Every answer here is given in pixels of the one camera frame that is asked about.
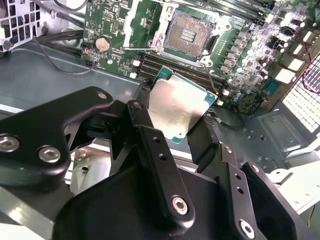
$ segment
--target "black wire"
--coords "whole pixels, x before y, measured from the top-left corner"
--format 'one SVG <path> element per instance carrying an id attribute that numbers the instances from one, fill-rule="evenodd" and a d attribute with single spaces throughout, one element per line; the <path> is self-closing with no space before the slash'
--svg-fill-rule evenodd
<path id="1" fill-rule="evenodd" d="M 40 0 L 32 0 L 35 4 L 37 4 L 40 8 L 44 9 L 47 13 L 51 14 L 52 9 L 50 9 L 49 7 L 45 6 Z M 72 16 L 69 16 L 63 12 L 57 12 L 56 16 L 60 19 L 64 19 L 66 21 L 69 21 L 70 23 L 78 26 L 79 28 L 84 28 L 85 24 L 75 18 L 73 18 Z"/>
<path id="2" fill-rule="evenodd" d="M 46 46 L 51 49 L 54 49 L 54 50 L 61 51 L 63 53 L 71 54 L 77 58 L 81 58 L 82 51 L 77 48 L 64 46 L 64 45 L 53 43 L 53 42 L 44 42 L 44 43 L 41 43 L 41 45 Z"/>
<path id="3" fill-rule="evenodd" d="M 37 41 L 42 44 L 42 43 L 51 43 L 51 42 L 57 42 L 57 41 L 80 40 L 82 38 L 83 38 L 82 35 L 74 35 L 74 36 L 61 36 L 61 37 L 56 37 L 48 40 L 37 39 Z"/>
<path id="4" fill-rule="evenodd" d="M 87 74 L 89 72 L 91 72 L 95 66 L 96 66 L 96 62 L 94 60 L 94 58 L 90 55 L 90 54 L 87 54 L 88 57 L 90 58 L 90 60 L 92 61 L 92 66 L 85 70 L 85 71 L 81 71 L 81 72 L 69 72 L 69 71 L 64 71 L 64 70 L 61 70 L 59 67 L 57 67 L 55 65 L 55 63 L 51 60 L 50 56 L 46 53 L 46 51 L 44 50 L 44 48 L 41 46 L 41 44 L 37 41 L 37 39 L 34 37 L 32 39 L 35 44 L 40 48 L 40 50 L 42 51 L 42 53 L 45 55 L 45 57 L 48 59 L 48 61 L 51 63 L 51 65 L 60 73 L 62 74 L 67 74 L 67 75 L 72 75 L 72 76 L 79 76 L 79 75 L 84 75 L 84 74 Z"/>
<path id="5" fill-rule="evenodd" d="M 70 12 L 77 12 L 77 11 L 83 9 L 87 5 L 89 0 L 84 0 L 84 2 L 81 4 L 81 6 L 79 6 L 77 8 L 70 8 L 70 7 L 66 6 L 66 5 L 61 4 L 60 2 L 58 2 L 58 0 L 53 0 L 53 1 L 54 1 L 55 4 L 57 4 L 60 8 L 62 8 L 64 10 L 67 10 L 67 11 L 70 11 Z"/>
<path id="6" fill-rule="evenodd" d="M 315 208 L 316 208 L 316 205 L 313 205 L 313 208 L 312 208 L 312 210 L 311 210 L 311 213 L 310 213 L 310 215 L 309 215 L 309 217 L 308 217 L 308 223 L 307 223 L 308 228 L 310 228 L 311 218 L 312 218 L 312 215 L 314 214 Z"/>
<path id="7" fill-rule="evenodd" d="M 78 26 L 79 28 L 82 28 L 82 29 L 83 29 L 83 28 L 85 27 L 85 24 L 84 24 L 82 21 L 79 21 L 79 20 L 73 18 L 72 16 L 69 16 L 69 15 L 64 14 L 64 13 L 62 13 L 62 12 L 57 12 L 57 13 L 56 13 L 56 16 L 57 16 L 58 18 L 60 18 L 60 19 L 64 19 L 64 20 L 69 21 L 70 23 Z"/>
<path id="8" fill-rule="evenodd" d="M 59 32 L 55 34 L 50 34 L 50 35 L 42 35 L 37 37 L 36 39 L 39 40 L 51 40 L 55 38 L 60 38 L 60 37 L 66 37 L 66 36 L 74 36 L 74 35 L 83 35 L 84 31 L 83 30 L 77 30 L 77 31 L 64 31 L 64 32 Z"/>
<path id="9" fill-rule="evenodd" d="M 242 129 L 245 125 L 245 122 L 244 122 L 244 119 L 241 117 L 240 113 L 236 110 L 235 111 L 235 115 L 237 116 L 237 118 L 239 119 L 240 121 L 240 125 L 238 126 L 232 126 L 232 125 L 229 125 L 227 123 L 225 123 L 224 121 L 220 122 L 220 124 L 228 129 L 232 129 L 232 130 L 238 130 L 238 129 Z"/>

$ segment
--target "silver washer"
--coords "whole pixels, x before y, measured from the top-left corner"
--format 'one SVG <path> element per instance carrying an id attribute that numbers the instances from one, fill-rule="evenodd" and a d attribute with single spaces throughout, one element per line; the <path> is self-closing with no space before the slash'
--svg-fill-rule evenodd
<path id="1" fill-rule="evenodd" d="M 240 219 L 239 222 L 240 228 L 243 231 L 243 233 L 249 238 L 254 239 L 255 238 L 255 231 L 252 228 L 252 226 L 247 223 L 245 220 Z"/>
<path id="2" fill-rule="evenodd" d="M 228 147 L 228 146 L 224 146 L 224 149 L 228 152 L 228 153 L 232 153 L 232 150 L 231 150 L 231 148 L 230 147 Z"/>
<path id="3" fill-rule="evenodd" d="M 0 136 L 0 152 L 11 153 L 17 150 L 20 142 L 13 136 Z"/>
<path id="4" fill-rule="evenodd" d="M 172 199 L 172 205 L 174 207 L 174 209 L 181 215 L 185 215 L 188 212 L 188 205 L 185 202 L 185 200 L 183 200 L 181 197 L 179 196 L 175 196 Z"/>
<path id="5" fill-rule="evenodd" d="M 107 95 L 105 95 L 104 93 L 98 93 L 98 96 L 99 98 L 102 98 L 102 99 L 107 99 Z"/>
<path id="6" fill-rule="evenodd" d="M 252 164 L 252 167 L 257 173 L 259 172 L 259 168 L 256 165 Z"/>
<path id="7" fill-rule="evenodd" d="M 38 155 L 42 161 L 51 164 L 57 162 L 61 157 L 60 151 L 52 146 L 41 148 Z"/>

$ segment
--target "black plastic bracket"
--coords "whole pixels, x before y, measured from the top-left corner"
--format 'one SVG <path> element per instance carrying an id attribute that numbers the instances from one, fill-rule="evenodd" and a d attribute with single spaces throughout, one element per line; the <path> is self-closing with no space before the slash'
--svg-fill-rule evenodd
<path id="1" fill-rule="evenodd" d="M 315 235 L 264 171 L 254 163 L 242 168 L 248 178 L 256 222 L 267 239 L 313 240 Z"/>
<path id="2" fill-rule="evenodd" d="M 219 140 L 214 130 L 214 120 L 210 113 L 206 112 L 194 127 L 187 133 L 192 161 L 197 164 L 198 173 L 203 170 L 215 158 Z"/>
<path id="3" fill-rule="evenodd" d="M 0 136 L 16 138 L 19 147 L 0 152 L 0 185 L 41 191 L 57 187 L 70 165 L 70 146 L 80 124 L 113 102 L 104 90 L 88 87 L 3 119 Z M 38 153 L 44 147 L 57 149 L 59 160 L 42 161 Z"/>

